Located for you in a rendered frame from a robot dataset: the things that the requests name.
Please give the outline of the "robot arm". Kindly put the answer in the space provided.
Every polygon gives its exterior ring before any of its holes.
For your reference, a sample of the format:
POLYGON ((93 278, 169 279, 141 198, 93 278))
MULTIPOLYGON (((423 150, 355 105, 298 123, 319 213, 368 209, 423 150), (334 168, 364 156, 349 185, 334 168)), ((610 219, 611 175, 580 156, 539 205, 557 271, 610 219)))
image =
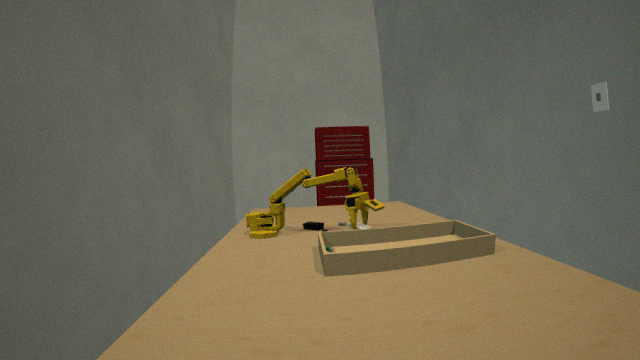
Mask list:
POLYGON ((332 174, 319 177, 311 178, 310 176, 312 176, 312 174, 308 169, 302 169, 269 197, 269 201, 271 202, 271 204, 269 204, 270 211, 265 212, 265 215, 262 212, 258 212, 256 214, 249 213, 247 215, 248 225, 250 225, 249 238, 264 239, 277 237, 277 233, 279 233, 278 230, 285 226, 285 202, 282 203, 282 200, 301 183, 304 188, 309 188, 335 181, 340 182, 348 180, 349 190, 351 193, 359 191, 363 193, 363 188, 361 188, 361 179, 359 178, 355 167, 336 169, 332 174), (274 223, 273 216, 275 217, 275 226, 272 226, 274 223))

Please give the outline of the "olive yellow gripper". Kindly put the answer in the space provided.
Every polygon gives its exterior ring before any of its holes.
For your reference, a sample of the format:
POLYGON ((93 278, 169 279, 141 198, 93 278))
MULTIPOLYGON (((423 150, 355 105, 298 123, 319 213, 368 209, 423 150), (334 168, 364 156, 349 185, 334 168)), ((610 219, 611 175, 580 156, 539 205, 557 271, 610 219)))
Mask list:
POLYGON ((350 223, 352 225, 353 230, 357 230, 357 211, 358 210, 361 210, 363 224, 367 225, 369 208, 371 208, 374 211, 378 211, 380 209, 383 209, 383 207, 385 207, 385 205, 383 205, 376 199, 370 200, 368 192, 352 193, 352 195, 346 196, 345 199, 346 199, 345 207, 346 207, 346 210, 349 210, 350 223))

